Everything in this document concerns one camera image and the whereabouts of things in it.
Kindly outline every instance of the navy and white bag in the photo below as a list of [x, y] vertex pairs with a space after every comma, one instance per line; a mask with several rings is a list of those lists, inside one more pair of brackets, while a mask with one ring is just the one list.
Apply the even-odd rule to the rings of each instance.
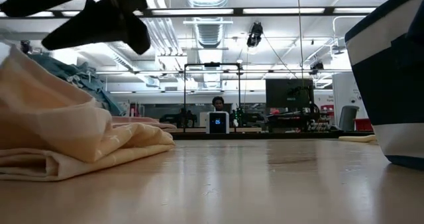
[[389, 0], [346, 34], [378, 143], [394, 164], [424, 169], [424, 0]]

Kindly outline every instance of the chair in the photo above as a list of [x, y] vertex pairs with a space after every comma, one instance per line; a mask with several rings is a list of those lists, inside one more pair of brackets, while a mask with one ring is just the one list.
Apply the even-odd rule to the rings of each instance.
[[342, 108], [340, 116], [339, 127], [342, 131], [354, 131], [355, 130], [355, 119], [358, 113], [359, 107], [353, 105], [345, 105]]

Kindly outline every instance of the wall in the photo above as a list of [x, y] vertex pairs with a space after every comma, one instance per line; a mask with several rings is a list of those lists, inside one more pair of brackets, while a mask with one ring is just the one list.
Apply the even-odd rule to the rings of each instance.
[[358, 86], [352, 72], [333, 75], [333, 92], [335, 100], [335, 121], [339, 125], [342, 108], [345, 105], [359, 107], [357, 119], [368, 118], [364, 102], [360, 96]]

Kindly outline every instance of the metal frame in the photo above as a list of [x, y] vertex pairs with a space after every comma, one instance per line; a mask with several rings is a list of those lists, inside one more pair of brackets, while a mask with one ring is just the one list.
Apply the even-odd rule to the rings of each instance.
[[[322, 7], [239, 7], [239, 8], [231, 8], [231, 7], [223, 7], [223, 8], [169, 8], [169, 9], [146, 9], [141, 12], [139, 15], [136, 15], [139, 18], [194, 18], [194, 17], [334, 17], [334, 16], [366, 16], [370, 13], [368, 12], [357, 12], [357, 13], [335, 13], [335, 9], [373, 9], [375, 7], [334, 7], [334, 6], [322, 6]], [[217, 13], [217, 14], [202, 14], [202, 10], [231, 10], [232, 13]], [[245, 9], [324, 9], [322, 13], [244, 13]], [[179, 13], [174, 15], [168, 14], [155, 14], [155, 12], [160, 11], [187, 11], [187, 13]], [[52, 17], [21, 17], [21, 18], [12, 18], [12, 17], [2, 17], [0, 16], [0, 20], [7, 19], [70, 19], [73, 16], [66, 16], [63, 12], [80, 12], [80, 10], [49, 10], [47, 12], [52, 12]]]
[[[186, 100], [186, 96], [187, 96], [187, 89], [186, 89], [186, 70], [187, 67], [189, 66], [205, 66], [206, 68], [218, 68], [221, 66], [236, 66], [237, 70], [238, 70], [238, 106], [241, 107], [241, 90], [240, 90], [240, 68], [241, 68], [241, 64], [239, 63], [220, 63], [220, 62], [211, 62], [211, 63], [203, 63], [203, 64], [185, 64], [184, 65], [184, 110], [185, 112], [187, 112], [187, 100]], [[183, 133], [185, 133], [186, 126], [184, 125], [183, 127]], [[237, 133], [237, 127], [234, 127], [234, 132]]]

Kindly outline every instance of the light blue fabric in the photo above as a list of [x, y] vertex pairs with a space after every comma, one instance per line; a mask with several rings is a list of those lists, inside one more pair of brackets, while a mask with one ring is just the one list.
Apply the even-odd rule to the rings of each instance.
[[95, 73], [95, 68], [83, 63], [81, 66], [68, 65], [47, 55], [28, 55], [44, 69], [58, 78], [70, 82], [80, 89], [88, 92], [98, 102], [102, 103], [103, 108], [108, 110], [112, 115], [124, 115], [124, 109], [118, 105], [110, 93], [103, 89], [103, 82]]

